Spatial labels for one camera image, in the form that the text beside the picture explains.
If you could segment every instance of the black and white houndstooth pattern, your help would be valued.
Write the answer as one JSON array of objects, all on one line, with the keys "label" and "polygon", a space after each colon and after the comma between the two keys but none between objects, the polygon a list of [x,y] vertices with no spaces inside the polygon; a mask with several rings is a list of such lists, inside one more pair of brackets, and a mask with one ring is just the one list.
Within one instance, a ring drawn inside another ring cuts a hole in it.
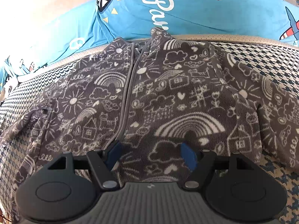
[{"label": "black and white houndstooth pattern", "polygon": [[[282,88],[299,99],[299,51],[281,46],[262,44],[229,42],[212,42],[212,44],[231,53],[237,61],[267,76],[270,80],[279,84]],[[75,62],[46,72],[18,86],[0,107],[0,129],[6,129],[21,117],[32,100],[43,88],[55,79],[69,73],[74,65]],[[9,148],[4,148],[0,151],[0,201],[9,213],[11,208],[11,185],[15,173],[26,154],[29,136],[30,129],[27,129],[26,132],[13,140]],[[269,170],[266,168],[265,170],[269,174],[273,172],[271,168],[269,168]],[[290,179],[290,176],[297,178],[296,176],[298,175],[295,173],[291,173],[290,175],[284,173],[283,176],[279,176],[279,178],[274,177],[282,184],[286,184],[285,180]],[[298,196],[296,193],[294,194],[292,190],[295,188],[298,189],[298,184],[294,181],[291,183],[287,181],[287,184],[292,185],[292,188],[288,190],[288,193],[290,193],[290,203],[292,203],[292,199],[295,201],[296,196]],[[287,212],[284,213],[280,219],[282,223],[293,224],[293,220],[297,219],[297,202],[295,201],[293,204],[288,205]]]}]

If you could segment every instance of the black object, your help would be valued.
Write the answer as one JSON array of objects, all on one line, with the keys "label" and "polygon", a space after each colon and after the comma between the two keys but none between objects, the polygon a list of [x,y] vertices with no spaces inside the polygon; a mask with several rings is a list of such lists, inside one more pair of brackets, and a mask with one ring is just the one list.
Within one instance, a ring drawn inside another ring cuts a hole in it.
[{"label": "black object", "polygon": [[[86,156],[64,153],[34,174],[16,193],[22,224],[267,223],[278,224],[287,193],[271,176],[235,152],[217,156],[181,144],[192,170],[184,184],[126,183],[119,187],[111,169],[121,144]],[[88,169],[92,182],[76,176]],[[215,170],[228,170],[219,177]]]}]

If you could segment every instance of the blue sheet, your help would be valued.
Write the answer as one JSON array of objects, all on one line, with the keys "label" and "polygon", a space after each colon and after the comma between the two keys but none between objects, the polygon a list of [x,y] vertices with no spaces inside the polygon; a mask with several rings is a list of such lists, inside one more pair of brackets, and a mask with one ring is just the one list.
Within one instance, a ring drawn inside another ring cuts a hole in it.
[{"label": "blue sheet", "polygon": [[154,26],[170,34],[251,35],[295,44],[299,8],[283,0],[91,0],[49,23],[28,50],[34,69],[73,53],[146,38]]}]

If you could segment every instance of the houndstooth mattress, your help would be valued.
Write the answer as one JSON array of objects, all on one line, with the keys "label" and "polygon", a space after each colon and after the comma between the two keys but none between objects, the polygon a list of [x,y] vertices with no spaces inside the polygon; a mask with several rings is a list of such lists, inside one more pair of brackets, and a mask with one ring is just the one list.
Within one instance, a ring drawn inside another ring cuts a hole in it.
[{"label": "houndstooth mattress", "polygon": [[[260,74],[279,84],[299,99],[299,51],[275,45],[212,42],[234,55],[237,61],[255,69]],[[19,85],[0,107],[0,129],[4,130],[14,123],[31,104],[39,92],[55,79],[69,73],[75,62],[46,72]],[[0,159],[0,201],[10,212],[10,189],[27,150],[30,129],[15,139],[9,147],[1,150]],[[261,168],[273,176],[288,192],[285,212],[281,223],[297,224],[299,220],[299,180],[298,174],[290,172],[268,153]]]}]

